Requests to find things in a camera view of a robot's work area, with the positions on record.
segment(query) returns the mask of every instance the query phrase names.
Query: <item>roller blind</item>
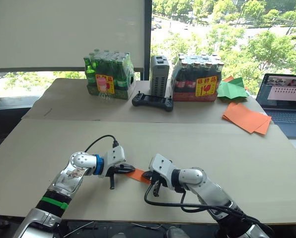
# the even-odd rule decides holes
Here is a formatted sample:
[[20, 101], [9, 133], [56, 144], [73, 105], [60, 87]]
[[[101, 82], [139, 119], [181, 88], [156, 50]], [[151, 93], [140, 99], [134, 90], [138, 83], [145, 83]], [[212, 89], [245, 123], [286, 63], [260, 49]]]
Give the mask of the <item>roller blind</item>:
[[79, 67], [95, 48], [144, 67], [144, 0], [0, 0], [0, 68]]

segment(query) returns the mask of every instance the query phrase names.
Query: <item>green band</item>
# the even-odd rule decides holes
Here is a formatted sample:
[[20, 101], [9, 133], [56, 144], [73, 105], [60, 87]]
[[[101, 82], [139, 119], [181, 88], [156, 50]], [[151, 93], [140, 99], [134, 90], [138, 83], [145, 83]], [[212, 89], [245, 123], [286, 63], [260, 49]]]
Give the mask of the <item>green band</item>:
[[66, 202], [59, 202], [59, 201], [51, 199], [49, 197], [42, 197], [41, 201], [45, 201], [45, 202], [51, 203], [53, 205], [56, 205], [58, 207], [61, 207], [61, 209], [63, 209], [63, 210], [66, 210], [68, 207], [68, 204]]

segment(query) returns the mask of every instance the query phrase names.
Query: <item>yellow label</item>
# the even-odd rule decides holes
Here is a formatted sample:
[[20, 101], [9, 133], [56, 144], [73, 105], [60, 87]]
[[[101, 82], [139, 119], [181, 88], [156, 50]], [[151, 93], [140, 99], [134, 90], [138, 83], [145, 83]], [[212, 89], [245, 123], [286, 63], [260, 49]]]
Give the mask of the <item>yellow label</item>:
[[114, 80], [112, 76], [96, 74], [95, 78], [96, 78], [97, 89], [100, 92], [115, 94]]
[[196, 97], [214, 94], [216, 90], [217, 77], [198, 78], [196, 84]]

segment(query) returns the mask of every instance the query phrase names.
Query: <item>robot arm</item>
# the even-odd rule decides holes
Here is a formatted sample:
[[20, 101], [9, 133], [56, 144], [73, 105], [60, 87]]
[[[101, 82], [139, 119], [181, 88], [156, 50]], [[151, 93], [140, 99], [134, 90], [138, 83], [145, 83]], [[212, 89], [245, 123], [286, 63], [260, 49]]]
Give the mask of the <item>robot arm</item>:
[[[52, 238], [52, 230], [60, 224], [63, 213], [83, 181], [83, 176], [110, 177], [113, 189], [114, 173], [128, 172], [125, 168], [127, 165], [116, 166], [124, 161], [125, 154], [121, 146], [109, 150], [103, 157], [85, 152], [72, 154], [65, 169], [55, 177], [37, 206], [30, 210], [13, 238]], [[30, 224], [43, 229], [29, 227]]]
[[[216, 183], [213, 183], [200, 168], [180, 170], [160, 154], [156, 154], [149, 165], [149, 170], [160, 179], [155, 184], [154, 195], [158, 196], [160, 184], [171, 190], [182, 192], [190, 190], [197, 195], [201, 204], [224, 206], [242, 212], [237, 204]], [[242, 220], [223, 211], [208, 210], [220, 228], [229, 238], [268, 238], [269, 236], [256, 224]]]

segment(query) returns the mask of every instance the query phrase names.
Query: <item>laptop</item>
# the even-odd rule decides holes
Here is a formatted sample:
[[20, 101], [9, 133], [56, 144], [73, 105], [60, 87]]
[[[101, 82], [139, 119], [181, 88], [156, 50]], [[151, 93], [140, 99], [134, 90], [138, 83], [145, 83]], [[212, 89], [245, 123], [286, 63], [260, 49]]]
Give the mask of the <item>laptop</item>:
[[264, 75], [256, 101], [288, 138], [296, 138], [296, 75]]

